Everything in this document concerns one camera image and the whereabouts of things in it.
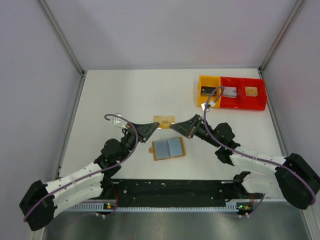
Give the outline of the gold credit card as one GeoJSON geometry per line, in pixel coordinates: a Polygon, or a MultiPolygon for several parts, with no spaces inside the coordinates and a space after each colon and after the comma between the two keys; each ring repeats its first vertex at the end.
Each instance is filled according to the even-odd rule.
{"type": "Polygon", "coordinates": [[[174,115],[154,115],[153,121],[159,123],[158,129],[169,129],[175,123],[174,115]]]}

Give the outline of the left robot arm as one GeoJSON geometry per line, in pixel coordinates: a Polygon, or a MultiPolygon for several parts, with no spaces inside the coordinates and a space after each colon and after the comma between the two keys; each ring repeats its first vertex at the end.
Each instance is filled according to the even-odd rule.
{"type": "Polygon", "coordinates": [[[123,137],[107,140],[97,159],[87,166],[56,180],[33,182],[19,203],[23,221],[35,232],[74,205],[99,197],[109,198],[114,191],[112,177],[138,143],[145,143],[159,125],[129,122],[122,131],[123,137]]]}

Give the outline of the yellow leather card holder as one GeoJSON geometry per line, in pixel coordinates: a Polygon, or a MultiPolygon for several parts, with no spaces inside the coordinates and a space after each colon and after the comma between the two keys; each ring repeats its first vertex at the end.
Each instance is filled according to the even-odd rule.
{"type": "Polygon", "coordinates": [[[154,161],[180,158],[186,155],[182,137],[153,141],[149,149],[154,161]]]}

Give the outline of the silver card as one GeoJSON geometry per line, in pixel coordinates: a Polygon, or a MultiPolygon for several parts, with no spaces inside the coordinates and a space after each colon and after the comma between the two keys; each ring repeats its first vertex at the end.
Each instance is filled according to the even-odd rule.
{"type": "Polygon", "coordinates": [[[238,91],[236,87],[225,86],[223,88],[223,96],[226,98],[236,98],[238,91]]]}

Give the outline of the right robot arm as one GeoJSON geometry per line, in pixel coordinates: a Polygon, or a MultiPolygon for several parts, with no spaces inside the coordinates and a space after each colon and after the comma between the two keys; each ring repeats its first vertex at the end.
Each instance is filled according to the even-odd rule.
{"type": "Polygon", "coordinates": [[[249,194],[283,197],[301,210],[316,202],[320,177],[299,154],[275,156],[250,150],[234,141],[235,134],[228,123],[212,128],[198,114],[169,127],[188,139],[196,136],[215,146],[215,155],[222,163],[242,170],[234,177],[237,182],[233,192],[237,197],[249,194]]]}

